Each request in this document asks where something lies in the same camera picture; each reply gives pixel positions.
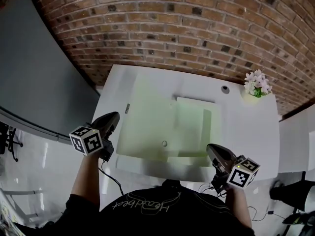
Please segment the cable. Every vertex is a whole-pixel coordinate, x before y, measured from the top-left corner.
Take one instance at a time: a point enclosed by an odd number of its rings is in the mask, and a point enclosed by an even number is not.
[[[210,188],[207,188],[207,189],[204,189],[202,192],[200,192],[200,193],[204,193],[206,190],[210,190]]]
[[[278,216],[278,217],[280,217],[280,218],[283,218],[283,217],[281,217],[280,215],[277,215],[277,214],[275,214],[275,213],[274,213],[274,215],[276,215],[276,216]],[[283,218],[283,219],[285,219],[285,218]]]
[[[262,219],[260,219],[260,220],[255,220],[255,217],[256,217],[256,215],[257,215],[257,209],[256,209],[255,207],[252,207],[252,206],[248,206],[248,208],[253,208],[253,209],[255,210],[255,215],[254,215],[254,217],[252,218],[252,221],[256,221],[256,222],[262,221],[262,220],[266,217],[267,214],[276,215],[276,216],[278,216],[278,217],[280,217],[280,218],[283,218],[283,217],[281,217],[280,215],[275,214],[273,211],[269,211],[269,212],[267,212],[267,213],[265,214],[265,216],[264,216]]]
[[[199,189],[198,189],[198,192],[199,192],[199,193],[201,193],[201,192],[200,192],[200,189],[201,189],[201,187],[203,187],[203,186],[211,186],[211,183],[204,183],[204,184],[202,184],[202,185],[199,187]]]
[[[226,192],[220,193],[219,197],[221,197],[221,198],[226,198]]]
[[[108,174],[105,173],[105,171],[103,170],[103,164],[104,164],[104,163],[105,163],[105,160],[103,160],[103,163],[102,163],[102,165],[101,165],[101,169],[98,168],[99,171],[101,171],[105,176],[107,176],[107,177],[109,177],[110,179],[112,179],[112,180],[119,186],[120,192],[121,192],[121,194],[122,194],[122,196],[123,196],[124,193],[123,193],[123,190],[122,190],[122,185],[121,185],[116,179],[114,179],[113,177],[111,177],[110,175],[108,175]]]

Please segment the white flower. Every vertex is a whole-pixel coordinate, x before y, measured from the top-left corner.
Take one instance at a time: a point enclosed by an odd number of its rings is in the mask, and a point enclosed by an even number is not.
[[[256,76],[254,76],[253,72],[251,72],[251,74],[247,73],[245,80],[248,81],[248,82],[253,82],[254,80],[256,80]]]
[[[269,93],[268,89],[270,88],[270,86],[267,84],[266,80],[264,80],[261,83],[259,83],[259,86],[261,87],[261,91],[263,93],[265,93],[265,94]]]
[[[261,75],[261,76],[265,76],[265,75],[260,71],[260,69],[256,70],[256,71],[255,71],[255,76],[259,77],[260,75]]]
[[[255,86],[253,85],[253,82],[245,82],[245,92],[250,93],[251,95],[255,95]]]
[[[260,85],[260,83],[261,83],[262,81],[263,81],[263,79],[262,79],[261,76],[256,77],[256,80],[254,81],[254,86],[255,86],[256,88],[258,88],[259,85]]]

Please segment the white table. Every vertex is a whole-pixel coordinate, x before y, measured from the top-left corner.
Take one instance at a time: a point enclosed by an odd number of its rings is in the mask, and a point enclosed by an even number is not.
[[[94,114],[96,119],[109,112],[120,113],[121,120],[110,137],[114,148],[117,147],[126,106],[137,74],[144,75],[162,96],[169,99],[180,96],[220,104],[221,145],[231,149],[235,155],[243,154],[261,165],[255,180],[277,176],[280,145],[275,96],[270,94],[263,97],[255,106],[249,106],[241,97],[242,85],[195,74],[114,65]],[[222,86],[229,87],[230,93],[224,94],[221,91]],[[215,174],[214,168],[209,170],[204,167],[205,169],[198,172],[193,166],[169,164],[166,168],[165,163],[117,155],[115,152],[108,165],[138,174],[183,181],[210,182]]]

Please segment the small round hole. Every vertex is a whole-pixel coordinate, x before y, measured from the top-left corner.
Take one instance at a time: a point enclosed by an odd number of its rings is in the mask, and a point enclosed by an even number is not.
[[[227,86],[222,86],[221,87],[221,91],[225,94],[229,94],[230,93],[230,89]]]

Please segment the black cable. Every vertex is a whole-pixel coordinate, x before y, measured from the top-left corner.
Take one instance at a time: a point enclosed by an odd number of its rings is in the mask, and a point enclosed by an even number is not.
[[[206,190],[210,190],[210,188],[204,189],[201,193],[204,193]]]
[[[252,221],[256,221],[256,222],[262,221],[262,220],[266,217],[266,215],[268,214],[268,212],[267,212],[267,213],[265,214],[265,216],[264,216],[262,219],[260,219],[260,220],[254,220],[255,217],[256,217],[256,215],[257,215],[257,210],[256,210],[255,207],[252,207],[252,206],[248,206],[248,208],[253,208],[253,209],[255,210],[255,215],[254,215],[254,217],[252,218]],[[272,213],[272,215],[276,215],[276,216],[278,216],[278,217],[280,217],[280,218],[283,218],[283,217],[281,217],[280,215],[277,215],[277,214],[275,214],[275,213]]]
[[[120,192],[122,194],[122,196],[124,195],[124,192],[122,190],[122,185],[116,180],[114,179],[113,177],[111,177],[110,175],[106,174],[105,171],[103,170],[103,164],[104,164],[105,160],[103,160],[103,163],[101,165],[101,169],[99,168],[99,170],[107,177],[109,177],[110,179],[112,179],[118,186],[119,186],[119,189],[120,189]]]
[[[280,215],[277,215],[277,214],[275,214],[275,213],[274,213],[274,215],[276,215],[276,216],[278,216],[278,217],[280,217],[280,218],[283,218],[283,217],[281,217]],[[283,218],[283,219],[285,219],[285,218]]]
[[[226,192],[220,193],[219,197],[221,197],[221,198],[226,198]]]

